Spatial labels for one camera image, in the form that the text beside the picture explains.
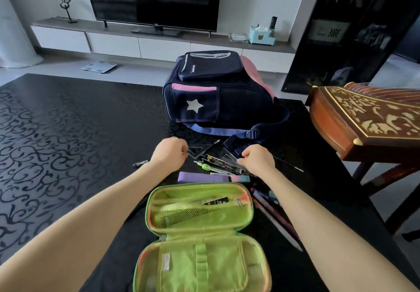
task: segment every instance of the blue tissue box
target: blue tissue box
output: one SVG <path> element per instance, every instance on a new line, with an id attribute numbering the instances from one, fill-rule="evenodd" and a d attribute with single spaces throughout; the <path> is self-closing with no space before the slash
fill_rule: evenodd
<path id="1" fill-rule="evenodd" d="M 274 45 L 276 38 L 270 36 L 270 29 L 268 31 L 258 31 L 256 26 L 249 28 L 249 42 L 258 44 Z"/>

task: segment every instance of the pencil case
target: pencil case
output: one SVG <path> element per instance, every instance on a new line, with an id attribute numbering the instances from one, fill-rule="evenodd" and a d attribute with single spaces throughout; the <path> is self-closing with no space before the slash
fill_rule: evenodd
<path id="1" fill-rule="evenodd" d="M 152 191 L 146 225 L 160 236 L 140 254 L 133 292 L 268 292 L 264 252 L 238 233 L 254 210 L 239 183 L 162 186 Z"/>

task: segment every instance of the reflective star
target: reflective star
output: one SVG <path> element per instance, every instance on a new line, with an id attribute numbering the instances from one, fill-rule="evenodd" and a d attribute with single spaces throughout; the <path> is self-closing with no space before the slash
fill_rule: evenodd
<path id="1" fill-rule="evenodd" d="M 186 110 L 194 110 L 196 113 L 198 113 L 198 109 L 200 107 L 203 107 L 204 105 L 198 103 L 197 99 L 193 101 L 186 101 L 188 103 L 188 108 Z"/>

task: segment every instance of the white pillar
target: white pillar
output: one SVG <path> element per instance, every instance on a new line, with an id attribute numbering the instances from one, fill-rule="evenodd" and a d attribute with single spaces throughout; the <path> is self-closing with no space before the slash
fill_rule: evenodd
<path id="1" fill-rule="evenodd" d="M 42 62 L 9 0 L 0 0 L 0 67 L 24 68 Z"/>

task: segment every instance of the glass ashtray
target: glass ashtray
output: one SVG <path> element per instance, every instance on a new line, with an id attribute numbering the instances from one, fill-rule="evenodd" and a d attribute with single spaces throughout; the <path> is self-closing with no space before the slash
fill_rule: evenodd
<path id="1" fill-rule="evenodd" d="M 244 33 L 229 33 L 229 41 L 231 41 L 231 42 L 248 42 L 249 38 Z"/>

